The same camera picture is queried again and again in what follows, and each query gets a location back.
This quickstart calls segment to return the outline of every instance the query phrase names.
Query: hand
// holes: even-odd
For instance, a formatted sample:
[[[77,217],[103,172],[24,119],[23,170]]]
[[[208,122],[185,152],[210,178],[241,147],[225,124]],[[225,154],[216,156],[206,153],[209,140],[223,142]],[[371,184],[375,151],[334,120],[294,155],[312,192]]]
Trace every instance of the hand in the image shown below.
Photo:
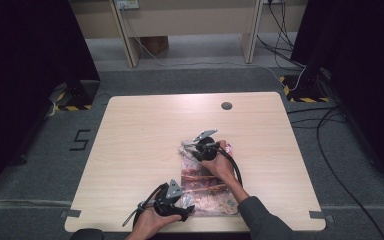
[[[220,148],[226,149],[226,141],[221,140],[218,143],[220,144]],[[201,165],[210,170],[214,176],[218,177],[225,183],[229,180],[232,180],[232,178],[235,178],[232,164],[221,153],[217,153],[217,156],[214,160],[202,161]]]
[[[155,212],[154,207],[149,205],[139,216],[133,227],[132,233],[126,238],[129,240],[145,240],[154,236],[161,228],[170,223],[180,221],[180,215],[162,217]]]
[[[219,141],[220,147],[226,149],[226,141]],[[221,153],[218,153],[212,161],[202,161],[201,165],[221,179],[233,193],[238,204],[249,197],[249,194],[243,189],[239,181],[235,178],[233,166],[230,161]]]

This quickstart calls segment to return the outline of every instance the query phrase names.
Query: black cord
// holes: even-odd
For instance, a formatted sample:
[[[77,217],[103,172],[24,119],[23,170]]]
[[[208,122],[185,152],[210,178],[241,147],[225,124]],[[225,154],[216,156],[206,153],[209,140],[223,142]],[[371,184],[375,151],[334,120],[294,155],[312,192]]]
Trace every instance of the black cord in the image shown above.
[[[139,218],[139,215],[142,213],[142,211],[143,210],[145,210],[145,208],[146,208],[146,205],[149,203],[149,201],[151,200],[151,198],[159,191],[159,190],[161,190],[163,187],[164,187],[164,185],[165,184],[161,184],[160,186],[158,186],[152,193],[151,193],[151,195],[149,195],[149,197],[145,200],[145,201],[143,201],[143,203],[142,204],[138,204],[138,208],[136,208],[131,214],[130,214],[130,216],[126,219],[126,221],[124,221],[124,223],[123,223],[123,227],[124,226],[126,226],[126,224],[130,221],[130,219],[132,218],[132,216],[133,216],[133,214],[135,214],[135,213],[138,213],[139,212],[139,214],[136,214],[135,215],[135,218],[133,219],[133,226],[136,224],[136,222],[137,222],[137,220],[138,220],[138,218]]]
[[[238,178],[238,181],[241,184],[241,186],[243,186],[241,172],[239,171],[238,165],[236,165],[235,160],[223,148],[220,147],[217,151],[223,154],[223,156],[225,156],[229,160],[229,162],[232,164],[233,169],[235,169],[235,172],[236,172],[236,177]]]
[[[308,118],[308,119],[303,119],[303,120],[298,120],[298,121],[292,121],[292,123],[299,123],[299,122],[306,122],[306,121],[321,121],[323,119],[320,119],[320,118]],[[346,121],[340,121],[340,120],[335,120],[335,119],[325,119],[325,121],[331,121],[331,122],[338,122],[338,123],[346,123]]]
[[[269,44],[265,43],[263,40],[261,40],[260,36],[257,34],[257,38],[258,40],[261,42],[261,44],[263,44],[263,46],[269,50],[270,52],[274,53],[275,54],[275,61],[276,61],[276,64],[277,66],[279,66],[280,68],[282,69],[286,69],[286,70],[293,70],[293,71],[302,71],[302,69],[291,69],[291,68],[285,68],[285,67],[282,67],[279,65],[279,63],[277,62],[277,59],[276,59],[276,56],[279,56],[281,57],[282,59],[288,61],[289,63],[292,63],[293,65],[297,66],[297,67],[300,67],[300,68],[304,68],[304,66],[300,63],[297,63],[295,61],[292,61],[291,59],[289,59],[288,57],[286,57],[285,55],[283,55],[282,53],[278,52],[277,49],[279,50],[283,50],[283,51],[290,51],[288,49],[283,49],[283,48],[278,48],[277,47],[277,43],[276,43],[276,47],[273,47],[273,46],[270,46]]]
[[[326,69],[323,71],[320,71],[321,77],[317,78],[317,81],[316,81],[317,87],[319,88],[320,92],[322,92],[323,90],[325,91],[326,97],[331,95],[331,97],[328,97],[328,98],[330,100],[333,100],[334,102],[338,103],[338,102],[340,102],[340,100],[337,99],[337,94],[332,87],[332,83],[329,81],[330,79],[326,75],[324,75],[325,71],[326,71]]]
[[[301,127],[301,126],[292,126],[293,128],[300,128],[300,129],[316,129],[317,127]]]
[[[370,215],[370,213],[367,211],[367,209],[360,203],[360,201],[350,192],[350,190],[348,190],[348,188],[345,186],[345,184],[339,179],[339,177],[336,175],[335,171],[333,170],[332,166],[330,165],[329,161],[327,160],[327,157],[323,151],[323,148],[322,148],[322,145],[321,145],[321,142],[320,142],[320,126],[323,124],[324,120],[326,119],[326,117],[333,111],[335,110],[337,107],[329,110],[322,118],[322,120],[319,122],[319,124],[317,125],[317,144],[319,146],[319,149],[320,149],[320,152],[322,153],[322,156],[323,156],[323,159],[324,161],[326,162],[329,170],[331,171],[332,175],[335,177],[335,179],[338,181],[338,183],[342,186],[342,188],[348,193],[348,195],[357,203],[357,205],[361,208],[361,210],[363,210],[363,212],[366,214],[366,216],[370,219],[370,221],[373,223],[373,225],[376,227],[377,231],[379,232],[379,234],[381,235],[382,239],[384,239],[384,233],[382,232],[382,230],[380,229],[380,227],[378,226],[378,224],[376,223],[376,221],[373,219],[373,217]]]
[[[288,33],[286,33],[284,31],[283,27],[282,27],[282,26],[285,26],[285,10],[286,10],[286,6],[284,5],[284,2],[282,3],[282,19],[283,19],[282,26],[279,24],[279,21],[277,20],[276,15],[274,14],[270,4],[269,4],[269,10],[270,10],[270,13],[273,15],[274,20],[276,21],[277,26],[280,29],[279,38],[282,38],[282,40],[285,41],[285,43],[287,43],[289,45],[289,47],[292,49],[293,48],[293,44],[292,44],[291,40],[288,37]]]
[[[296,111],[290,111],[290,112],[287,112],[287,114],[300,113],[300,112],[308,112],[308,111],[318,111],[318,110],[329,110],[329,109],[335,109],[335,108],[337,108],[337,107],[308,108],[308,109],[301,109],[301,110],[296,110]]]

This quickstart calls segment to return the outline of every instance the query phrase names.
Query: wire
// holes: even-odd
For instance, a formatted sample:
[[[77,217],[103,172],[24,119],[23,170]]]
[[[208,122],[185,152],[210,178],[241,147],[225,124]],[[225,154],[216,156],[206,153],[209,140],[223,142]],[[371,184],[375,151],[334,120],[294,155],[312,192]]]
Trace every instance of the wire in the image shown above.
[[[326,154],[322,148],[322,145],[321,145],[321,141],[320,141],[320,127],[322,125],[322,123],[324,122],[324,119],[326,119],[326,117],[333,111],[335,110],[337,107],[329,110],[322,118],[322,120],[319,122],[319,124],[317,125],[317,131],[316,131],[316,134],[317,134],[317,144],[319,146],[319,149],[320,149],[320,152],[323,156],[323,159],[324,161],[326,162],[329,170],[331,171],[332,175],[335,177],[335,179],[338,181],[338,183],[342,186],[342,188],[348,193],[348,195],[357,203],[357,205],[361,208],[361,210],[363,210],[363,212],[366,214],[366,216],[370,219],[370,221],[373,223],[373,225],[376,227],[377,231],[379,232],[379,234],[381,235],[382,239],[384,239],[384,233],[382,232],[382,230],[380,229],[380,227],[378,226],[378,224],[376,223],[376,221],[373,219],[373,217],[370,215],[370,213],[367,211],[367,209],[361,204],[361,202],[350,192],[350,190],[345,186],[345,184],[339,179],[339,177],[337,176],[337,174],[335,173],[335,171],[333,170],[332,166],[330,165],[329,161],[327,160],[327,157],[326,157]]]
[[[241,67],[259,67],[259,68],[263,68],[263,69],[266,69],[268,70],[276,79],[276,81],[278,81],[283,88],[285,88],[286,86],[280,81],[279,77],[276,75],[276,73],[273,72],[273,70],[271,70],[270,68],[267,68],[267,67],[264,67],[264,66],[261,66],[261,65],[258,65],[258,64],[239,64],[239,63],[232,63],[232,62],[196,62],[196,63],[175,63],[175,64],[165,64],[165,63],[162,63],[155,55],[153,55],[145,46],[142,45],[142,43],[140,42],[140,40],[135,37],[136,41],[139,43],[139,45],[145,49],[145,51],[151,56],[153,57],[155,60],[157,60],[157,63],[158,65],[160,66],[163,66],[163,67],[175,67],[175,66],[192,66],[192,65],[199,65],[199,64],[213,64],[213,65],[220,65],[220,64],[230,64],[230,65],[235,65],[235,66],[241,66]]]
[[[308,112],[308,111],[318,111],[318,110],[329,110],[329,109],[334,109],[334,108],[336,108],[336,107],[309,108],[309,109],[290,111],[290,112],[287,112],[287,114],[300,113],[300,112]]]
[[[335,92],[332,90],[332,87],[330,86],[330,83],[328,83],[328,82],[322,82],[322,83],[325,83],[325,85],[328,86],[328,87],[323,88],[323,85],[321,85],[321,82],[322,82],[322,81],[319,80],[319,78],[317,78],[316,84],[317,84],[317,87],[319,88],[320,93],[321,93],[325,98],[327,98],[327,99],[329,99],[329,100],[331,100],[331,101],[334,101],[334,102],[336,102],[336,103],[341,102],[340,100],[338,100],[338,99],[335,98]],[[326,88],[327,88],[327,89],[330,89],[330,92],[332,93],[333,97],[329,97],[329,96],[328,96],[328,93],[327,93]]]
[[[238,165],[236,164],[235,160],[233,159],[232,156],[230,156],[223,148],[219,148],[217,150],[219,153],[223,154],[223,156],[225,156],[229,162],[232,164],[233,168],[235,169],[235,172],[236,172],[236,177],[238,178],[238,181],[239,183],[242,185],[242,176],[241,176],[241,172],[239,171],[239,167]]]
[[[54,101],[52,101],[52,100],[50,100],[50,101],[52,102],[52,105],[53,105],[52,112],[50,114],[48,114],[48,116],[46,116],[46,118],[54,116],[55,115],[55,108],[57,107],[57,105]]]
[[[127,223],[128,223],[128,222],[130,221],[130,219],[132,218],[133,214],[137,213],[138,211],[143,211],[143,210],[145,210],[146,205],[149,203],[149,201],[151,200],[151,198],[152,198],[152,197],[153,197],[159,190],[161,190],[161,189],[163,188],[163,186],[164,186],[164,184],[161,184],[160,186],[158,186],[158,187],[157,187],[157,188],[156,188],[156,189],[149,195],[149,197],[148,197],[145,201],[139,203],[139,204],[138,204],[138,207],[137,207],[137,208],[130,214],[129,217],[127,217],[126,221],[124,221],[124,223],[123,223],[122,226],[124,227],[124,226],[127,225]],[[135,218],[133,219],[133,226],[135,225],[137,219],[139,218],[139,215],[140,215],[140,213],[139,213],[139,214],[136,214]]]
[[[297,121],[292,121],[292,123],[300,123],[300,122],[307,122],[307,121],[321,121],[323,119],[320,119],[320,118],[308,118],[308,119],[303,119],[303,120],[297,120]],[[325,119],[325,121],[331,121],[331,122],[338,122],[338,123],[347,123],[346,121],[340,121],[340,120],[336,120],[336,119]]]
[[[301,76],[302,74],[304,73],[305,69],[307,69],[307,66],[301,71],[301,73],[299,74],[299,77],[298,77],[298,80],[297,80],[297,84],[295,85],[294,88],[292,89],[289,89],[289,91],[295,91],[297,88],[298,88],[298,85],[299,85],[299,81],[301,80]]]
[[[292,126],[292,128],[300,128],[300,129],[316,129],[317,127]]]
[[[286,32],[286,24],[285,24],[286,4],[285,4],[285,1],[282,0],[281,6],[282,6],[282,20],[283,20],[282,25],[279,24],[279,21],[277,20],[277,17],[271,8],[271,4],[269,4],[269,10],[270,10],[270,13],[273,15],[274,20],[276,21],[277,26],[280,29],[279,38],[282,38],[282,40],[285,41],[285,43],[289,44],[289,47],[291,49],[293,49],[294,45],[292,44],[291,40],[288,37],[288,33]]]
[[[258,34],[257,34],[257,38],[258,38],[258,40],[261,42],[261,44],[263,44],[263,46],[264,46],[267,50],[269,50],[270,52],[272,52],[272,53],[275,54],[274,56],[275,56],[276,64],[277,64],[277,66],[279,66],[280,68],[283,68],[283,69],[286,69],[286,70],[292,70],[292,71],[302,71],[302,70],[298,70],[298,69],[291,69],[291,68],[285,68],[285,67],[280,66],[279,63],[277,62],[276,56],[279,56],[279,57],[283,58],[284,60],[286,60],[286,61],[288,61],[288,62],[290,62],[290,63],[292,63],[292,64],[294,64],[295,66],[298,66],[298,67],[300,67],[300,68],[304,68],[304,67],[305,67],[304,65],[302,65],[302,64],[300,64],[300,63],[298,63],[298,62],[295,62],[295,61],[289,59],[288,57],[286,57],[285,55],[283,55],[282,53],[280,53],[280,52],[277,51],[277,49],[279,49],[279,50],[283,50],[283,51],[291,51],[291,50],[283,49],[283,48],[278,48],[278,47],[277,47],[277,43],[276,43],[276,47],[270,46],[269,44],[267,44],[267,43],[265,43],[263,40],[261,40],[261,38],[260,38],[260,36],[259,36]]]

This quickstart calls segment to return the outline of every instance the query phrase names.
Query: yellow black tape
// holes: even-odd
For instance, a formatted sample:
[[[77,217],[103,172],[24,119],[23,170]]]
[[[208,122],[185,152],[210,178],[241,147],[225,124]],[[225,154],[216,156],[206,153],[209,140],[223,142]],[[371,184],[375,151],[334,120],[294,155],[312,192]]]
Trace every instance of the yellow black tape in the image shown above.
[[[285,92],[286,99],[290,102],[306,102],[306,103],[314,103],[314,102],[329,102],[329,98],[327,97],[293,97],[288,85],[285,84],[285,77],[280,77],[279,80],[283,84],[283,91]]]
[[[61,111],[78,111],[78,110],[90,110],[90,108],[92,107],[92,105],[74,105],[74,106],[70,106],[70,105],[67,105],[67,106],[60,105],[59,102],[61,102],[61,100],[64,98],[64,95],[65,95],[65,91],[62,92],[62,93],[58,96],[57,103],[56,103],[56,106],[55,106],[55,110],[61,110]]]
[[[82,105],[82,106],[56,106],[56,110],[62,111],[78,111],[78,110],[90,110],[92,105]]]
[[[313,102],[329,102],[328,98],[288,98],[290,102],[307,102],[307,103],[313,103]]]

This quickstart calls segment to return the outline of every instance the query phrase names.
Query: wooden table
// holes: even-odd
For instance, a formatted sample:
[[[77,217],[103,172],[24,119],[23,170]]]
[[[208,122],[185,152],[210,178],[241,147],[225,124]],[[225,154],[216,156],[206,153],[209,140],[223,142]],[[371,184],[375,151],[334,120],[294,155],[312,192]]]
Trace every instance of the wooden table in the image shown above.
[[[233,105],[231,110],[221,107]],[[320,212],[283,103],[277,93],[218,93],[111,98],[65,228],[129,232],[122,227],[140,201],[172,178],[180,183],[182,140],[218,129],[227,140],[245,189],[293,230],[322,230]],[[190,217],[162,232],[248,231],[240,216]]]

